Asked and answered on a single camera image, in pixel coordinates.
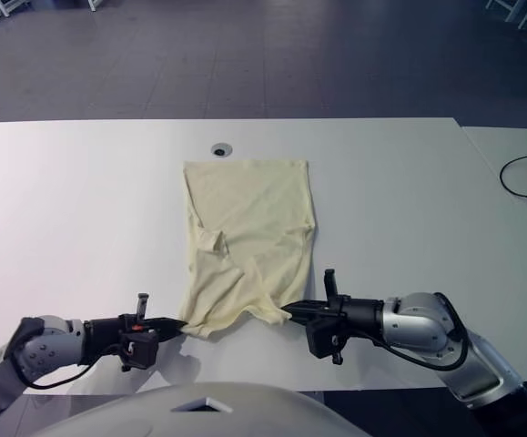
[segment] black cable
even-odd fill
[[[432,371],[454,371],[455,369],[459,369],[460,366],[467,360],[467,354],[468,349],[470,347],[470,336],[467,332],[467,329],[465,328],[465,325],[463,325],[463,322],[460,319],[460,316],[457,314],[457,311],[453,308],[453,305],[451,305],[451,302],[447,297],[442,293],[434,293],[435,296],[437,296],[439,299],[442,300],[443,305],[445,305],[447,311],[449,312],[449,316],[451,318],[451,321],[453,322],[454,329],[459,334],[459,338],[461,340],[461,352],[459,358],[453,362],[452,364],[447,364],[446,366],[439,366],[437,364],[431,364],[429,362],[419,360],[417,358],[413,358],[410,355],[407,355],[406,353],[397,351],[396,349],[393,349],[390,345],[385,343],[382,340],[378,340],[371,335],[367,334],[366,332],[363,332],[361,330],[356,330],[358,334],[361,334],[362,337],[366,337],[369,340],[372,340],[374,343],[381,346],[385,351],[388,351],[392,353],[393,355],[396,355],[399,358],[403,358],[406,361],[412,362],[413,364],[417,364],[418,366],[424,367],[426,369],[431,369]]]
[[[77,375],[72,376],[71,378],[67,378],[66,380],[62,380],[62,381],[55,382],[53,384],[48,384],[48,385],[38,385],[38,384],[35,384],[29,381],[26,378],[25,374],[23,373],[23,370],[20,368],[20,365],[18,364],[18,361],[16,360],[16,356],[14,354],[10,356],[10,361],[12,362],[12,367],[15,369],[16,376],[26,387],[30,389],[35,389],[35,390],[49,390],[49,389],[54,389],[55,387],[58,387],[59,385],[67,384],[69,382],[78,380],[83,375],[85,375],[88,371],[90,371],[93,368],[93,366],[96,365],[96,363],[99,361],[101,357],[105,356],[108,352],[110,352],[115,347],[119,348],[119,345],[110,344],[109,346],[107,346],[105,349],[101,351],[101,353],[99,353],[99,355],[97,355],[97,357],[94,359],[94,361],[91,364],[89,364],[83,371],[81,371]]]
[[[504,170],[505,170],[510,164],[513,164],[514,162],[516,162],[516,161],[520,161],[520,160],[522,160],[522,159],[527,159],[527,156],[513,159],[512,161],[507,162],[507,163],[502,167],[502,170],[500,170],[500,182],[502,183],[503,188],[504,188],[506,191],[508,191],[510,194],[513,194],[514,196],[518,196],[519,198],[527,198],[527,194],[517,193],[516,191],[510,189],[510,188],[506,185],[506,183],[503,181],[503,172],[504,172]]]

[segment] white chair leg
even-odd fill
[[[2,0],[0,0],[0,10],[2,11],[2,15],[10,16],[10,13],[8,12],[8,9],[6,9],[5,4],[2,3]]]
[[[95,12],[97,7],[101,5],[101,2],[103,2],[103,0],[89,0],[89,7],[91,8],[91,11]]]
[[[7,3],[3,3],[0,0],[0,10],[4,16],[10,16],[10,13],[17,9],[20,5],[28,3],[30,0],[10,0]]]
[[[524,5],[526,4],[526,0],[516,0],[516,3],[514,6],[512,6],[512,9],[510,10],[510,13],[506,17],[506,23],[510,23],[518,16]]]

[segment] table surface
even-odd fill
[[[133,312],[139,292],[150,294],[148,317],[176,317],[187,284],[182,162],[216,159],[218,142],[233,146],[228,159],[309,161],[308,298],[323,299],[325,268],[357,298],[442,291],[527,379],[527,211],[451,118],[0,123],[0,344],[23,316],[114,317]],[[245,318],[211,341],[165,343],[149,371],[121,374],[104,358],[57,392],[441,385],[364,340],[343,357],[338,367],[311,356],[294,323]]]

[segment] beige t-shirt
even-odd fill
[[[302,299],[315,221],[306,161],[187,162],[190,285],[183,331],[206,338],[243,311],[281,323]]]

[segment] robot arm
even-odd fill
[[[309,350],[318,358],[331,355],[334,364],[341,364],[341,350],[349,338],[369,339],[436,371],[453,395],[471,409],[522,387],[520,375],[488,341],[463,326],[443,295],[414,293],[386,301],[352,299],[338,294],[332,269],[326,270],[324,284],[327,301],[302,300],[284,307],[292,321],[306,327]]]
[[[0,413],[27,387],[50,389],[74,381],[102,356],[118,355],[122,371],[154,365],[158,344],[180,335],[185,322],[145,319],[147,298],[147,294],[138,295],[136,314],[122,314],[113,319],[85,322],[55,316],[22,319],[12,339],[0,349]],[[47,386],[35,384],[42,376],[72,364],[87,367],[68,380]]]

